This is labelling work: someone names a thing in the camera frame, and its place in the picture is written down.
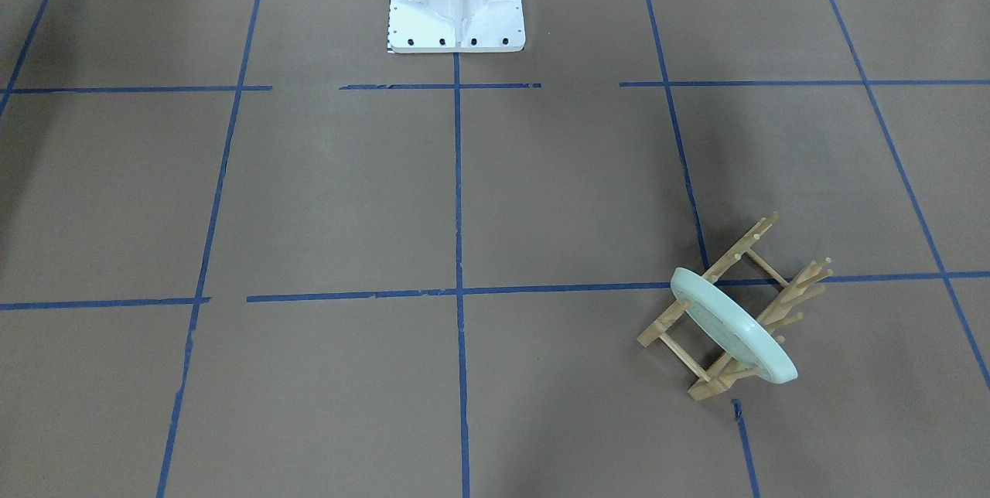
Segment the pale green plate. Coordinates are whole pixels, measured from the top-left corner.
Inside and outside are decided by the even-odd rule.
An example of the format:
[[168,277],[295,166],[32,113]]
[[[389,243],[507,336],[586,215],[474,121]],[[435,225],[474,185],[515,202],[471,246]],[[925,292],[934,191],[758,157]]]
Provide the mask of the pale green plate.
[[794,362],[767,329],[727,294],[693,271],[678,267],[671,290],[686,314],[725,353],[738,362],[729,375],[738,379],[757,376],[770,383],[787,383],[798,377]]

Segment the wooden dish rack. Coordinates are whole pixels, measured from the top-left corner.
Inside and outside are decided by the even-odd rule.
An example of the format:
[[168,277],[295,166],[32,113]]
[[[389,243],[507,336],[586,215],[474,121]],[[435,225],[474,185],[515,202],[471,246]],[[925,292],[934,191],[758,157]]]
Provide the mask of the wooden dish rack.
[[[821,261],[811,261],[807,263],[803,268],[796,273],[792,279],[787,280],[780,272],[777,271],[774,266],[762,258],[756,253],[754,247],[757,242],[763,240],[763,237],[768,230],[773,227],[773,225],[779,220],[779,213],[773,212],[768,217],[760,217],[760,220],[753,224],[753,226],[746,231],[729,249],[717,259],[707,270],[699,274],[707,281],[710,281],[717,286],[717,282],[721,280],[722,276],[725,275],[732,268],[732,266],[737,265],[743,259],[753,262],[757,268],[763,270],[765,274],[770,276],[770,280],[777,286],[777,297],[770,301],[763,311],[761,311],[757,316],[753,316],[754,319],[767,329],[778,343],[784,343],[784,336],[779,335],[779,329],[784,328],[794,324],[795,322],[803,319],[803,312],[798,311],[799,305],[803,305],[810,298],[814,298],[820,294],[824,293],[824,287],[821,283],[832,276],[831,269],[831,259],[824,258]],[[728,392],[733,385],[739,380],[757,377],[757,376],[747,376],[742,378],[732,378],[731,374],[733,371],[739,369],[739,364],[721,349],[720,356],[715,358],[711,365],[708,367],[703,367],[695,357],[691,356],[688,350],[684,349],[682,344],[676,342],[671,336],[671,328],[679,321],[682,317],[689,317],[686,314],[686,305],[679,303],[678,298],[673,294],[673,302],[663,311],[650,325],[646,326],[646,329],[637,336],[636,341],[646,349],[651,344],[656,342],[664,344],[672,353],[678,358],[678,360],[684,364],[693,374],[696,375],[696,381],[688,388],[689,396],[696,401],[703,401],[709,398],[713,398],[719,394]]]

